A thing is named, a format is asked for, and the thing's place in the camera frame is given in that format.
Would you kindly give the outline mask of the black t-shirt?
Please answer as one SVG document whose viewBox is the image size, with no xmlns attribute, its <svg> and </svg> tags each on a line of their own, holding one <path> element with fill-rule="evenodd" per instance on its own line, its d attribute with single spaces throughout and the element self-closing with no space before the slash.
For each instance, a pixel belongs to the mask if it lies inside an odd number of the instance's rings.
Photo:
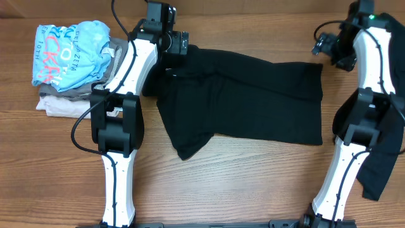
<svg viewBox="0 0 405 228">
<path fill-rule="evenodd" d="M 272 63 L 195 45 L 164 57 L 146 79 L 178 156 L 187 160 L 215 134 L 319 146 L 319 63 Z"/>
</svg>

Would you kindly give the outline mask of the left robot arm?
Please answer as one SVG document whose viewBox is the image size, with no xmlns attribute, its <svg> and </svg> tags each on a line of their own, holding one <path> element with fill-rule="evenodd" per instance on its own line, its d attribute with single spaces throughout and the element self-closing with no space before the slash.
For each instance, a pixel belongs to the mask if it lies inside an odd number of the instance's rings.
<svg viewBox="0 0 405 228">
<path fill-rule="evenodd" d="M 140 94 L 149 72 L 162 54 L 187 53 L 189 35 L 143 19 L 134 28 L 128 49 L 113 80 L 90 97 L 92 140 L 98 145 L 105 170 L 106 206 L 100 227 L 133 227 L 133 174 L 135 156 L 144 137 Z"/>
</svg>

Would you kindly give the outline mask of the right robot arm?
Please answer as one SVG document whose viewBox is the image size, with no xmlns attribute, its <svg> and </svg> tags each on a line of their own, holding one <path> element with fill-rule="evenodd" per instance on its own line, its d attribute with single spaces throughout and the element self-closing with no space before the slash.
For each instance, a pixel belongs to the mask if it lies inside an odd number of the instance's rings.
<svg viewBox="0 0 405 228">
<path fill-rule="evenodd" d="M 374 1 L 350 4 L 340 32 L 314 32 L 312 53 L 324 53 L 331 64 L 350 72 L 358 69 L 358 87 L 333 120 L 335 151 L 323 185 L 307 212 L 291 227 L 355 227 L 344 219 L 349 193 L 362 164 L 404 120 L 404 100 L 392 84 L 389 66 L 389 23 L 374 13 Z"/>
</svg>

